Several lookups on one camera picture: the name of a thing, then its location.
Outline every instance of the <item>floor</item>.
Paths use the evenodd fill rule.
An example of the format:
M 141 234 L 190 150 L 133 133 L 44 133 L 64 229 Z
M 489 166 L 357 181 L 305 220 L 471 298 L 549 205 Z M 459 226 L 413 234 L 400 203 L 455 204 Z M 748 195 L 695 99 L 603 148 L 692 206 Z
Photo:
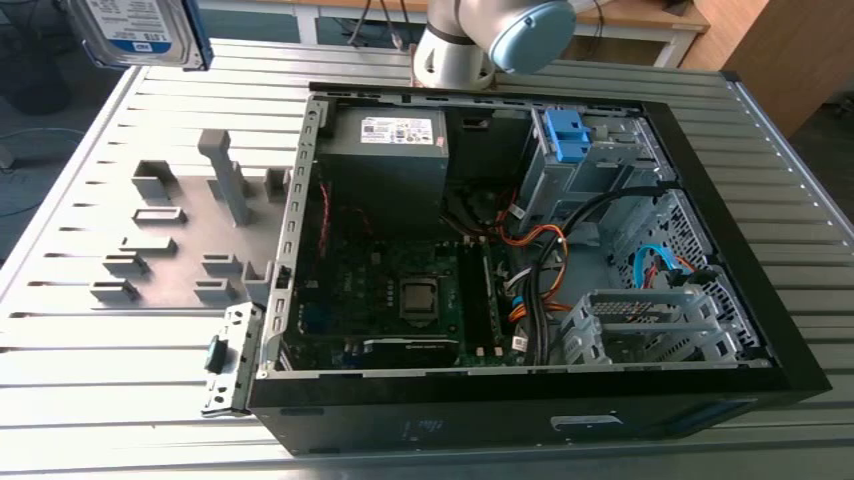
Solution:
M 34 24 L 53 28 L 54 12 L 41 6 Z M 202 11 L 209 36 L 246 40 L 297 42 L 296 21 L 285 15 Z M 344 45 L 351 22 L 321 18 L 317 22 L 321 43 Z M 369 24 L 359 41 L 372 47 L 391 47 L 381 24 Z M 2 75 L 0 56 L 0 75 Z M 120 72 L 97 69 L 77 49 L 56 58 L 62 77 L 72 90 L 72 103 L 58 113 L 26 116 L 0 98 L 0 137 L 32 127 L 69 128 L 85 131 L 106 99 Z M 13 169 L 0 171 L 0 265 L 46 194 L 62 165 L 73 153 L 78 136 L 70 132 L 40 132 L 0 139 L 14 155 Z M 816 112 L 791 139 L 800 156 L 836 199 L 843 211 L 854 214 L 854 115 L 839 116 L 832 108 Z

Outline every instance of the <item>metal frame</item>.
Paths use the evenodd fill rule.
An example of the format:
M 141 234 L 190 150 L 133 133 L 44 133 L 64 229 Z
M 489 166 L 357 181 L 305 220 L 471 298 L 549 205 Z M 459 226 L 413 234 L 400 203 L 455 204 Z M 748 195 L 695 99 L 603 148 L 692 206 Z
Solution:
M 101 225 L 85 210 L 69 207 L 77 201 L 102 203 L 84 181 L 112 183 L 106 172 L 132 169 L 132 160 L 122 158 L 130 148 L 148 158 L 174 160 L 189 148 L 180 145 L 197 140 L 192 129 L 202 122 L 234 128 L 238 121 L 242 139 L 234 136 L 241 143 L 234 160 L 244 166 L 273 161 L 289 165 L 295 140 L 280 125 L 304 109 L 309 80 L 397 86 L 409 81 L 405 57 L 389 50 L 238 40 L 216 40 L 213 48 L 221 66 L 214 62 L 208 73 L 128 71 L 0 270 L 0 310 L 33 312 L 0 318 L 6 349 L 0 354 L 6 406 L 0 415 L 6 441 L 1 471 L 97 479 L 157 469 L 170 480 L 192 480 L 198 475 L 245 476 L 253 470 L 258 480 L 273 480 L 283 469 L 323 466 L 344 474 L 357 467 L 364 475 L 380 475 L 393 466 L 413 478 L 448 472 L 548 478 L 555 471 L 572 471 L 591 480 L 627 475 L 716 480 L 723 462 L 728 472 L 743 476 L 755 475 L 756 465 L 763 474 L 787 478 L 854 476 L 854 299 L 844 294 L 854 285 L 854 256 L 842 244 L 847 233 L 839 223 L 826 223 L 843 214 L 799 187 L 806 166 L 786 149 L 776 155 L 774 137 L 751 118 L 760 110 L 738 101 L 735 84 L 714 72 L 560 61 L 548 67 L 548 75 L 499 75 L 497 89 L 669 104 L 834 386 L 794 408 L 750 413 L 667 443 L 293 458 L 254 418 L 198 418 L 204 349 L 221 310 L 98 314 L 68 306 L 38 313 L 40 302 L 26 297 L 25 284 L 52 278 L 52 265 L 68 265 L 70 259 L 44 258 L 44 252 L 89 251 L 74 242 L 58 249 L 57 243 L 73 237 L 57 228 Z M 254 126 L 260 120 L 265 133 Z M 177 128 L 162 135 L 162 125 Z M 156 144 L 136 135 L 144 132 L 158 132 Z M 177 157 L 164 156 L 170 152 Z M 101 159 L 118 163 L 96 164 Z M 122 181 L 116 177 L 120 188 L 132 188 Z M 72 265 L 85 266 L 85 259 L 77 261 Z

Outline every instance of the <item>slotted metal surface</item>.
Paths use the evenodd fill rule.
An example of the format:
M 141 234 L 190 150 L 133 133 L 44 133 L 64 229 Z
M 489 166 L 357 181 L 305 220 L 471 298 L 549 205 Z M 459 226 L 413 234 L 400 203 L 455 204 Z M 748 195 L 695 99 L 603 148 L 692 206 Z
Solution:
M 232 40 L 216 41 L 214 49 L 210 72 L 128 71 L 0 273 L 0 471 L 169 479 L 332 475 L 320 468 L 348 478 L 571 472 L 716 479 L 723 468 L 738 477 L 854 475 L 850 231 L 738 84 L 676 70 L 557 62 L 537 75 L 500 77 L 499 85 L 671 105 L 831 392 L 660 444 L 335 460 L 292 459 L 252 418 L 200 419 L 201 363 L 221 312 L 98 313 L 74 306 L 74 298 L 88 298 L 89 276 L 105 273 L 97 257 L 122 234 L 130 169 L 145 159 L 166 160 L 177 174 L 206 172 L 194 148 L 202 128 L 230 131 L 232 159 L 244 169 L 288 166 L 309 81 L 407 85 L 409 77 L 408 57 L 387 50 Z M 651 453 L 660 455 L 637 458 Z M 393 470 L 380 471 L 385 465 Z

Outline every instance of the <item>wooden desk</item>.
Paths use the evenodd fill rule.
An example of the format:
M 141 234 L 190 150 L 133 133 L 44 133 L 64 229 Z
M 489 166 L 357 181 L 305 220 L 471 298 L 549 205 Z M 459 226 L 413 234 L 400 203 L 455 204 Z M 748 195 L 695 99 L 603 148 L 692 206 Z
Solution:
M 427 22 L 429 0 L 405 0 L 409 21 Z M 379 0 L 372 1 L 368 20 L 384 20 Z M 385 0 L 392 21 L 403 21 L 400 0 Z M 287 13 L 296 17 L 300 42 L 317 43 L 316 20 L 320 17 L 359 18 L 364 0 L 200 0 L 201 8 Z M 663 0 L 611 0 L 601 6 L 604 17 L 603 38 L 647 40 L 663 43 L 656 67 L 677 67 L 694 38 L 708 29 L 708 22 L 696 8 L 683 17 L 661 10 Z M 577 15 L 576 37 L 592 37 L 599 24 L 596 9 Z

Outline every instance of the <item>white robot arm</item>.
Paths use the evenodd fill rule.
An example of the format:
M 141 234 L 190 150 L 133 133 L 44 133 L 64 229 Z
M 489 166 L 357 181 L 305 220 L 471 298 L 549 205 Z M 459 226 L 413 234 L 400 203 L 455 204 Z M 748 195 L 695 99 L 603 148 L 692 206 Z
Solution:
M 575 11 L 565 0 L 432 0 L 413 71 L 431 88 L 480 90 L 495 75 L 533 73 L 565 48 Z

